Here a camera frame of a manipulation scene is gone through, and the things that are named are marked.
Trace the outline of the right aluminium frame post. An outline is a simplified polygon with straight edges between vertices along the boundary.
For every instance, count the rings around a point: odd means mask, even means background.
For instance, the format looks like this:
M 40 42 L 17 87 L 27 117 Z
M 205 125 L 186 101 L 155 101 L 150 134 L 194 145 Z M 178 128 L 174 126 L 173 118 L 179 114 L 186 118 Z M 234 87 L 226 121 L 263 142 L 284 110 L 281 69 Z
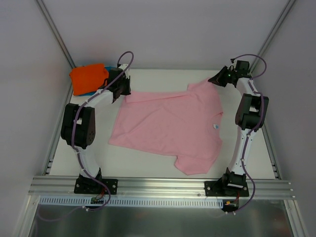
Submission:
M 296 0 L 287 0 L 285 6 L 283 7 L 282 11 L 280 12 L 278 18 L 276 19 L 275 23 L 273 24 L 271 30 L 269 31 L 267 37 L 265 38 L 262 46 L 258 51 L 258 56 L 264 57 L 265 53 L 267 52 L 269 46 L 272 44 L 275 36 L 277 35 L 278 31 L 284 24 L 285 20 L 289 16 L 291 10 L 296 4 Z

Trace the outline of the folded orange t-shirt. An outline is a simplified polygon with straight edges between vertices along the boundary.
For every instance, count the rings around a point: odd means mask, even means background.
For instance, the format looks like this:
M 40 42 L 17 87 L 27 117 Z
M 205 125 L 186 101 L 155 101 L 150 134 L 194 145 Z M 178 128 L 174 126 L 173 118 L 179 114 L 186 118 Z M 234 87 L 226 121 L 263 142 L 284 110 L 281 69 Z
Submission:
M 98 90 L 108 78 L 109 73 L 103 63 L 98 63 L 76 67 L 72 69 L 69 76 L 73 86 L 73 95 L 80 96 Z

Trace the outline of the aluminium frame post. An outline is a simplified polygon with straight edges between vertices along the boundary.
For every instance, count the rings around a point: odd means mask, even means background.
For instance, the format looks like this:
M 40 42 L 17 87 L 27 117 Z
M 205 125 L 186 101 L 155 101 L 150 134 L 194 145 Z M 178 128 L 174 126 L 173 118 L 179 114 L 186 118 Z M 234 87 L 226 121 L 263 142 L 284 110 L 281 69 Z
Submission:
M 277 35 L 278 31 L 284 24 L 285 20 L 289 16 L 291 10 L 296 4 L 296 0 L 287 0 L 285 6 L 283 7 L 282 11 L 280 12 L 278 18 L 276 19 L 275 23 L 273 24 L 271 30 L 269 31 L 267 37 L 265 38 L 262 46 L 258 51 L 258 56 L 264 57 L 265 53 L 267 52 L 269 46 L 272 44 L 275 36 Z
M 67 49 L 66 44 L 64 43 L 64 40 L 43 0 L 35 0 L 35 3 L 37 4 L 41 14 L 43 15 L 50 31 L 52 32 L 53 37 L 55 38 L 57 44 L 59 45 L 59 48 L 61 49 L 63 55 L 66 58 L 66 61 L 68 62 L 69 66 L 73 69 L 76 67 L 71 54 L 69 53 L 69 50 Z

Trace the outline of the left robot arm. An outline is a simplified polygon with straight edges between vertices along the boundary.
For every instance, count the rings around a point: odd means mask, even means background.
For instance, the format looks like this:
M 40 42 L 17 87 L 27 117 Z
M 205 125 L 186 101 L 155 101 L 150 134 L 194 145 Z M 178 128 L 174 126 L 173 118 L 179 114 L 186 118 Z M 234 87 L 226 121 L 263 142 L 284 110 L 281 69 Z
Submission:
M 96 136 L 95 110 L 98 105 L 114 103 L 120 96 L 131 94 L 129 69 L 126 64 L 111 68 L 99 89 L 82 104 L 68 103 L 64 109 L 61 138 L 74 150 L 80 166 L 76 194 L 98 194 L 105 188 L 101 167 L 88 148 Z

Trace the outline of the left aluminium frame post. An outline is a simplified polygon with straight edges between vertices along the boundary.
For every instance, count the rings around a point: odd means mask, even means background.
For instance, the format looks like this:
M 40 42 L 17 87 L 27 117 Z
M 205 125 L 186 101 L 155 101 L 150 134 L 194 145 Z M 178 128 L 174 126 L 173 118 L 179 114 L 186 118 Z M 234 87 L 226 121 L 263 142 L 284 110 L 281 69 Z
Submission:
M 66 61 L 68 62 L 69 66 L 73 69 L 76 67 L 71 54 L 69 53 L 69 50 L 67 49 L 66 44 L 64 43 L 64 40 L 43 0 L 35 0 L 35 3 L 37 4 L 41 14 L 43 15 L 50 31 L 52 32 L 53 37 L 55 38 L 57 44 L 59 45 L 59 48 L 61 49 L 63 55 L 66 58 Z

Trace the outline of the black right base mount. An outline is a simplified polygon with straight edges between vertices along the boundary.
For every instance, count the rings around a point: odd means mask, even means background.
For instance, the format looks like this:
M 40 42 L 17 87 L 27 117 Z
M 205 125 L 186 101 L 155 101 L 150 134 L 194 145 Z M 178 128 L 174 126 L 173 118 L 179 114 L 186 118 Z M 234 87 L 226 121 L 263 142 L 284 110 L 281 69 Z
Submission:
M 248 186 L 246 189 L 234 186 L 225 186 L 220 180 L 204 182 L 205 195 L 207 197 L 249 197 Z

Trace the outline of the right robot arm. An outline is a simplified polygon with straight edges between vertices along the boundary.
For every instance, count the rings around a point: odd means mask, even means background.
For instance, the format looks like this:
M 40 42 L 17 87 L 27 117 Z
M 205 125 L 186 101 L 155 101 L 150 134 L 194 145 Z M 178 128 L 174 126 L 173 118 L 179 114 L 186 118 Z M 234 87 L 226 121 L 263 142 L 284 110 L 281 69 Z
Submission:
M 232 64 L 224 66 L 221 71 L 208 81 L 221 87 L 232 84 L 241 94 L 235 124 L 237 141 L 232 160 L 223 176 L 206 184 L 206 194 L 212 196 L 234 197 L 249 196 L 247 178 L 250 178 L 246 165 L 251 144 L 258 130 L 264 125 L 269 98 L 259 92 L 253 83 L 247 61 L 231 60 Z

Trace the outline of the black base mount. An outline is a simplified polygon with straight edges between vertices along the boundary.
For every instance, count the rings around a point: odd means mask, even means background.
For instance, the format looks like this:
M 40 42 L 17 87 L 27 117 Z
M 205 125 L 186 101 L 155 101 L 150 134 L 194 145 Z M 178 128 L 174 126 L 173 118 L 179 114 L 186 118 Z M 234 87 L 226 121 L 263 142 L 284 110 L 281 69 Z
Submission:
M 110 191 L 110 194 L 116 195 L 118 189 L 118 179 L 106 179 L 102 178 L 100 174 L 97 175 L 96 179 L 99 182 L 102 182 Z M 108 194 L 108 191 L 105 187 L 90 178 L 79 175 L 76 179 L 74 193 L 75 194 L 101 194 L 104 191 L 105 194 Z
M 234 186 L 225 186 L 220 180 L 204 182 L 205 195 L 207 197 L 249 197 L 248 186 L 246 189 Z

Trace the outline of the folded blue t-shirt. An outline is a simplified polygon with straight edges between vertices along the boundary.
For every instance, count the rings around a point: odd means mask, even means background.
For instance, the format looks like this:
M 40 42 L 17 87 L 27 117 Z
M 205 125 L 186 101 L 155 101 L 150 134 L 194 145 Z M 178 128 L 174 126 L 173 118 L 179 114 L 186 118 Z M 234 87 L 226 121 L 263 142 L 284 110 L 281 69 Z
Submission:
M 105 70 L 106 70 L 107 72 L 109 72 L 110 69 L 112 69 L 112 68 L 114 68 L 114 67 L 108 66 L 108 67 L 105 67 Z M 86 93 L 86 94 L 82 94 L 82 95 L 80 95 L 80 96 L 92 96 L 94 93 L 95 93 L 95 91 L 89 92 L 89 93 Z

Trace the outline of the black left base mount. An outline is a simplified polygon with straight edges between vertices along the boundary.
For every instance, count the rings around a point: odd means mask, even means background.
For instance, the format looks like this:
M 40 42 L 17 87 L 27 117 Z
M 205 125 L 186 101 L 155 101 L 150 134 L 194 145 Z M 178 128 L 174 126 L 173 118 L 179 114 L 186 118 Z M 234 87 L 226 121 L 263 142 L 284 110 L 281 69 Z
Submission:
M 110 194 L 116 195 L 118 189 L 118 179 L 106 179 L 102 178 L 100 174 L 97 175 L 96 179 L 99 182 L 102 182 L 110 191 Z M 105 194 L 108 194 L 108 191 L 105 187 L 90 178 L 79 175 L 76 179 L 74 193 L 75 194 L 101 194 L 104 191 Z

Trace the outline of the pink t-shirt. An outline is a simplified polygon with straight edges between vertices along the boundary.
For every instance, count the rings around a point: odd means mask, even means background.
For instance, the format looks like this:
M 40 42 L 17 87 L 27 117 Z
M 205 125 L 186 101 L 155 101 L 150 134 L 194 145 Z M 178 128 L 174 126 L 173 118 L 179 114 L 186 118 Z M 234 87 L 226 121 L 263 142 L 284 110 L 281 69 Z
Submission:
M 223 109 L 206 79 L 181 92 L 132 92 L 119 109 L 109 144 L 175 156 L 186 175 L 206 174 L 219 156 Z

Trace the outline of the aluminium mounting rail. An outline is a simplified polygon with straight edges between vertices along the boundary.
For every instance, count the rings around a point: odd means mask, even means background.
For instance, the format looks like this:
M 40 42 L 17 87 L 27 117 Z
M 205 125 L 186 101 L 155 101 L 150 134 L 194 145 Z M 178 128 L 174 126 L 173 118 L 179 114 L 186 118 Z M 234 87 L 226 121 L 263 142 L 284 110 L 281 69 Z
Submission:
M 29 195 L 73 196 L 76 176 L 35 176 Z M 117 177 L 117 197 L 204 198 L 211 190 L 206 179 Z M 295 199 L 292 184 L 286 180 L 255 180 L 255 199 Z

